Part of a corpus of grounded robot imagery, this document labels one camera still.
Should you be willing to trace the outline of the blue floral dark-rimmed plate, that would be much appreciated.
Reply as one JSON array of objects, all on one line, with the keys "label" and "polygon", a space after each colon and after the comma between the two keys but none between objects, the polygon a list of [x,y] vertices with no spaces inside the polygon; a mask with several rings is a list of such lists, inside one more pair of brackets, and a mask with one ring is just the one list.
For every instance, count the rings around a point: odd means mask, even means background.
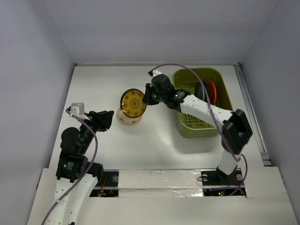
[{"label": "blue floral dark-rimmed plate", "polygon": [[205,91],[204,91],[204,89],[203,89],[203,87],[202,87],[202,85],[201,85],[200,82],[197,83],[196,86],[195,86],[195,93],[194,93],[194,95],[195,95],[198,99],[200,99],[200,100],[202,100],[202,101],[206,101]]}]

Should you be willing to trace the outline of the left arm base electronics bay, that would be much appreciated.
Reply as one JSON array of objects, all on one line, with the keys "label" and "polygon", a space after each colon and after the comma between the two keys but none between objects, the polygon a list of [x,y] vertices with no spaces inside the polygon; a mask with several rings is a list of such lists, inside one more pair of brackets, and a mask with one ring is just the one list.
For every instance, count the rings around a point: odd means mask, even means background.
[{"label": "left arm base electronics bay", "polygon": [[104,176],[92,190],[90,197],[118,197],[119,170],[104,170]]}]

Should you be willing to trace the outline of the beige floral plate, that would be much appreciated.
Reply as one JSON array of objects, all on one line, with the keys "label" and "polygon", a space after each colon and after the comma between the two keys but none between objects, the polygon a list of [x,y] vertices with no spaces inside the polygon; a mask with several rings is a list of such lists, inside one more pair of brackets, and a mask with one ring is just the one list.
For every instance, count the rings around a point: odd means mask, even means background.
[{"label": "beige floral plate", "polygon": [[121,108],[117,110],[116,114],[117,121],[125,126],[135,126],[137,125],[143,118],[143,116],[137,118],[130,118],[124,114]]}]

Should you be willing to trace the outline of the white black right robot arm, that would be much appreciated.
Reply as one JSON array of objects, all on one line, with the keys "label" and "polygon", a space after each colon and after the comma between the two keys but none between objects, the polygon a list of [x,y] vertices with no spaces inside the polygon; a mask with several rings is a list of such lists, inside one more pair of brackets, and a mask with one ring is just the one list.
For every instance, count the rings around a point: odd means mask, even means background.
[{"label": "white black right robot arm", "polygon": [[222,109],[186,90],[175,89],[170,79],[160,71],[149,74],[151,82],[146,84],[142,100],[146,105],[163,103],[169,109],[199,118],[218,130],[224,152],[216,168],[216,179],[219,183],[228,183],[233,178],[242,149],[253,134],[244,111]]}]

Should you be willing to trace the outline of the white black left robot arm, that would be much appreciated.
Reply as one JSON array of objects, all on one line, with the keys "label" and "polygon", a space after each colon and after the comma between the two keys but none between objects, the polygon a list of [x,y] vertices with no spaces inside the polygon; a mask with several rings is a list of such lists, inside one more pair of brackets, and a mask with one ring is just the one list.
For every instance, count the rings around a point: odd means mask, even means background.
[{"label": "white black left robot arm", "polygon": [[107,131],[112,124],[113,111],[80,112],[75,106],[67,114],[81,123],[61,134],[61,152],[56,171],[54,201],[43,220],[44,225],[77,225],[80,213],[93,188],[103,182],[104,169],[85,156],[92,141],[98,147],[97,132]]}]

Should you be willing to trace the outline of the yellow brown patterned plate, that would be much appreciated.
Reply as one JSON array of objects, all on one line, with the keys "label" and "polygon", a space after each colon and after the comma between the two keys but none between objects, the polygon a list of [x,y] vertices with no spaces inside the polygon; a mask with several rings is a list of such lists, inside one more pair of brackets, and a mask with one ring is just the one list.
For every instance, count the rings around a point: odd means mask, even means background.
[{"label": "yellow brown patterned plate", "polygon": [[129,118],[141,117],[147,108],[143,102],[144,93],[138,89],[128,89],[120,98],[120,109]]}]

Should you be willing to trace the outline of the right arm base electronics bay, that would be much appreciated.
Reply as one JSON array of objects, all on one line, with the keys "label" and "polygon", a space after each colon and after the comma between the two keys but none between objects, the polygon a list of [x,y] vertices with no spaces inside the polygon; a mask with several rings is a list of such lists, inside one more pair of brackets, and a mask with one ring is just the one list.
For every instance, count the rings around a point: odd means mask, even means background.
[{"label": "right arm base electronics bay", "polygon": [[218,178],[215,170],[201,171],[197,181],[202,184],[204,196],[246,196],[246,189],[240,169],[225,178]]}]

